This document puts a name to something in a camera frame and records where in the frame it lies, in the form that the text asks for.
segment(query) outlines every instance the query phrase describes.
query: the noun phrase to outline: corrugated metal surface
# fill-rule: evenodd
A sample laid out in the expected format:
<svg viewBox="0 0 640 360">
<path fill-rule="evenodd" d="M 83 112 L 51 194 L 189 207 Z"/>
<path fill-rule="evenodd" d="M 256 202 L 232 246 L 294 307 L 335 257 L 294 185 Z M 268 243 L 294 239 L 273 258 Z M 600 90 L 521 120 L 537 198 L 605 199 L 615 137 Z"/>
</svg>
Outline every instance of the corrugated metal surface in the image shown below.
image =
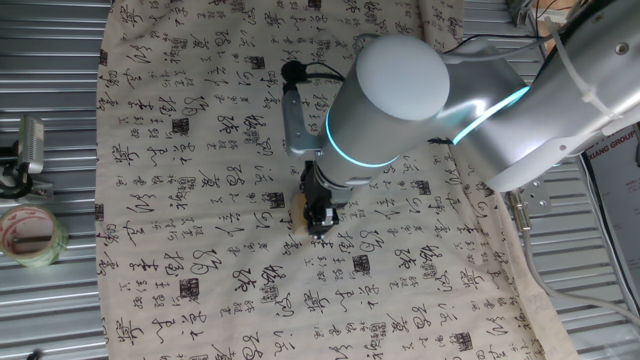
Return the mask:
<svg viewBox="0 0 640 360">
<path fill-rule="evenodd" d="M 0 143 L 17 135 L 19 114 L 46 121 L 45 170 L 55 201 L 45 204 L 69 228 L 69 250 L 56 264 L 26 269 L 0 255 L 0 359 L 106 359 L 96 285 L 93 225 L 95 89 L 98 51 L 109 0 L 0 0 Z M 515 28 L 504 0 L 466 2 L 465 32 L 531 34 Z M 526 44 L 496 40 L 501 49 Z M 525 81 L 542 61 L 538 50 L 509 59 Z M 593 212 L 579 164 L 545 177 L 553 213 L 534 217 L 533 241 L 543 277 L 557 289 L 624 303 L 615 267 Z M 0 204 L 0 212 L 10 205 Z M 554 300 L 584 359 L 608 357 L 626 324 L 601 309 Z M 614 350 L 635 351 L 626 341 Z"/>
<path fill-rule="evenodd" d="M 95 270 L 95 91 L 109 0 L 0 1 L 0 144 L 22 112 L 45 120 L 45 203 L 70 232 L 44 269 L 0 256 L 0 359 L 106 359 Z M 0 212 L 11 205 L 0 204 Z"/>
</svg>

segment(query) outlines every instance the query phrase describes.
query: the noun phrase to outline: wooden block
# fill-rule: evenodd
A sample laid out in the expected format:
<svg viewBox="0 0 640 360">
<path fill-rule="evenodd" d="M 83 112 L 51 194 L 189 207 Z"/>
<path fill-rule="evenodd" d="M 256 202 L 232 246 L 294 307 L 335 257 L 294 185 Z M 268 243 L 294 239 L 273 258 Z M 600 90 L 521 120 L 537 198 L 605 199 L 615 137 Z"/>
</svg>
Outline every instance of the wooden block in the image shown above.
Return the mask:
<svg viewBox="0 0 640 360">
<path fill-rule="evenodd" d="M 304 194 L 296 194 L 291 203 L 291 227 L 293 235 L 309 235 L 307 219 L 304 218 L 304 206 L 307 200 Z"/>
</svg>

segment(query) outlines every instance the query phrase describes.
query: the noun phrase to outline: beige fabric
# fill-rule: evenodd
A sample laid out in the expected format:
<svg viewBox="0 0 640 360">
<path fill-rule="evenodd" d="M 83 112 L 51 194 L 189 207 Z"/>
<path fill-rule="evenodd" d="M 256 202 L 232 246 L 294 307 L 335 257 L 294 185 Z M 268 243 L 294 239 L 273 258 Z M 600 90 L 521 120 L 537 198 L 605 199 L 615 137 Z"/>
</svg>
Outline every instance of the beige fabric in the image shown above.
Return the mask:
<svg viewBox="0 0 640 360">
<path fill-rule="evenodd" d="M 464 33 L 464 0 L 419 0 L 424 39 L 438 52 L 453 49 Z"/>
<path fill-rule="evenodd" d="M 354 191 L 324 241 L 290 236 L 280 67 L 346 73 L 355 36 L 421 22 L 406 1 L 116 2 L 97 99 L 111 359 L 544 358 L 447 147 Z M 299 86 L 310 131 L 338 88 Z"/>
<path fill-rule="evenodd" d="M 470 186 L 483 188 L 483 184 L 475 178 L 472 168 L 465 161 L 462 154 L 458 154 L 459 169 L 463 181 Z M 510 285 L 520 298 L 520 306 L 527 318 L 531 320 L 531 327 L 538 336 L 545 349 L 547 359 L 579 359 L 569 334 L 562 326 L 547 294 L 535 282 L 522 250 L 520 238 L 515 228 L 507 207 L 501 196 L 485 190 L 483 195 L 479 192 L 467 192 L 469 201 L 475 204 L 478 222 L 482 229 L 489 233 L 487 237 L 491 247 L 495 251 L 505 254 L 502 268 L 510 277 Z"/>
</svg>

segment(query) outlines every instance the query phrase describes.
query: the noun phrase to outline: clear packing tape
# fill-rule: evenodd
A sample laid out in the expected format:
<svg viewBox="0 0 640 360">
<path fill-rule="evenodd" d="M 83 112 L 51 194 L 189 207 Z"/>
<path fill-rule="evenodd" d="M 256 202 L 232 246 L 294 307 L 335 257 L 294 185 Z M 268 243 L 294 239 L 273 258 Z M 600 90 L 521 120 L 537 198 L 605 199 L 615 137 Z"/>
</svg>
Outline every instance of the clear packing tape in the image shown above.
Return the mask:
<svg viewBox="0 0 640 360">
<path fill-rule="evenodd" d="M 16 206 L 0 218 L 0 251 L 24 266 L 55 262 L 68 242 L 67 229 L 41 206 Z"/>
</svg>

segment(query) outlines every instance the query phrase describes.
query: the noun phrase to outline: black ink character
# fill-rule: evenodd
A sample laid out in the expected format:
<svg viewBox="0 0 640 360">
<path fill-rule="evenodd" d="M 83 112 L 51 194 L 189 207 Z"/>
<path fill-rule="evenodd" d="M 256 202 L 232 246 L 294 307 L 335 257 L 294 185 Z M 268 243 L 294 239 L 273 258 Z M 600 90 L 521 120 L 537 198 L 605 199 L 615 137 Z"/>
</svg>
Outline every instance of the black ink character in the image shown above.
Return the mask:
<svg viewBox="0 0 640 360">
<path fill-rule="evenodd" d="M 431 195 L 429 182 L 426 180 L 416 180 L 411 182 L 411 187 L 418 189 L 418 195 Z"/>
<path fill-rule="evenodd" d="M 268 284 L 260 288 L 262 298 L 260 302 L 263 304 L 275 302 L 278 299 L 278 286 L 276 284 Z"/>
<path fill-rule="evenodd" d="M 284 209 L 284 194 L 281 192 L 264 194 L 263 199 L 269 201 L 270 209 Z"/>
<path fill-rule="evenodd" d="M 322 8 L 322 0 L 309 0 L 307 7 L 313 10 L 320 10 Z"/>
<path fill-rule="evenodd" d="M 378 343 L 387 336 L 387 323 L 379 322 L 371 324 L 369 331 L 371 331 L 371 340 Z"/>
<path fill-rule="evenodd" d="M 438 269 L 436 265 L 432 262 L 424 262 L 420 265 L 420 268 L 424 270 L 424 274 L 422 274 L 422 278 L 427 279 L 435 279 L 436 275 L 438 275 Z"/>
<path fill-rule="evenodd" d="M 245 144 L 257 144 L 260 140 L 260 133 L 258 132 L 258 130 L 247 130 L 243 131 L 242 134 L 246 136 L 246 138 L 244 139 Z"/>
<path fill-rule="evenodd" d="M 109 61 L 109 53 L 100 49 L 100 65 L 107 66 Z"/>
<path fill-rule="evenodd" d="M 200 296 L 198 278 L 180 280 L 180 297 L 197 301 Z"/>
<path fill-rule="evenodd" d="M 96 204 L 96 221 L 104 221 L 104 204 Z"/>
<path fill-rule="evenodd" d="M 353 256 L 353 271 L 368 274 L 371 271 L 371 265 L 369 265 L 369 257 L 367 255 Z"/>
<path fill-rule="evenodd" d="M 264 56 L 247 56 L 245 62 L 251 64 L 251 70 L 264 70 Z"/>
<path fill-rule="evenodd" d="M 171 120 L 171 131 L 174 134 L 180 134 L 180 135 L 188 135 L 189 134 L 189 119 L 188 118 L 183 118 L 183 119 L 173 119 Z"/>
<path fill-rule="evenodd" d="M 471 335 L 469 335 L 468 332 L 453 334 L 449 339 L 451 339 L 452 344 L 458 344 L 458 350 L 460 350 L 460 352 L 473 350 Z"/>
</svg>

